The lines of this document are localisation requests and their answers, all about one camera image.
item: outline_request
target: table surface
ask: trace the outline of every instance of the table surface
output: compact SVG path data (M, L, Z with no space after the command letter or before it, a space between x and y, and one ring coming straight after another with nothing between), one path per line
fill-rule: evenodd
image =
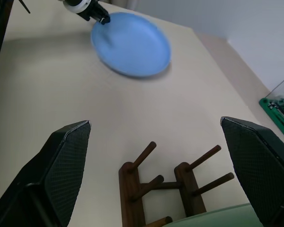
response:
M131 79L97 58L93 20L59 1L27 6L32 14L14 2L0 53L0 196L53 131L81 120L90 120L92 129L69 226L121 226L118 169L150 141L157 148L139 167L142 182L159 174L174 181L179 163L216 144L222 151L195 169L199 186L233 172L220 117L257 120L190 28L145 16L168 37L172 61L154 78ZM203 199L207 210L248 201L237 179ZM143 201L147 223L184 217L177 190L153 191Z

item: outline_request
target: dark wooden rack base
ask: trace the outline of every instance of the dark wooden rack base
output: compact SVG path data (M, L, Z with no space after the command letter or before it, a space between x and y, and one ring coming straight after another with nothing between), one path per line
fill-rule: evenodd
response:
M156 143L151 142L135 162L126 162L119 170L123 227L161 227L172 222L171 217L167 216L146 225L142 197L151 190L178 189L186 216L189 217L206 212L202 193L234 178L233 173L228 173L201 188L198 187L193 169L221 150L217 145L192 164L183 162L178 165L174 169L176 182L163 182L164 178L158 175L149 183L140 183L138 166L155 147Z

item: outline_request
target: wooden peg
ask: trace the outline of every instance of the wooden peg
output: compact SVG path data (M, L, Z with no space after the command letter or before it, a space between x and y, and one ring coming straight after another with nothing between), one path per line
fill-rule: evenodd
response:
M135 169L138 168L138 166L147 158L147 156L156 148L157 144L152 141L147 148L140 154L140 156L135 160L135 162L132 165L132 168L130 168L128 171L132 173Z
M145 187L147 183L142 183L141 187ZM181 187L180 182L163 182L156 185L152 190L165 190L165 189L179 189Z
M144 187L142 187L135 195L133 195L130 200L132 202L135 202L145 194L149 193L156 185L162 183L164 181L164 177L162 175L156 176L151 182L146 184Z
M165 218L162 218L160 220L154 221L148 225L146 225L145 227L162 227L164 225L167 225L168 223L172 222L172 218L170 216L167 216Z
M219 179L203 186L202 188L199 188L197 190L195 190L193 193L192 193L192 196L198 196L198 195L201 195L203 194L204 192L207 192L215 187L218 187L219 185L225 183L225 182L228 182L230 181L231 179L233 179L235 176L233 175L233 173L228 173L222 177L220 177Z
M189 165L189 167L187 167L185 170L191 171L194 168L196 168L198 165L200 165L201 163L203 163L204 161L206 161L207 159L209 159L211 156L213 156L214 154L216 154L219 150L221 150L221 147L219 145L215 146L214 148L212 148L210 151L206 152L202 157L200 157L199 159L197 159L195 162L193 162L192 164Z

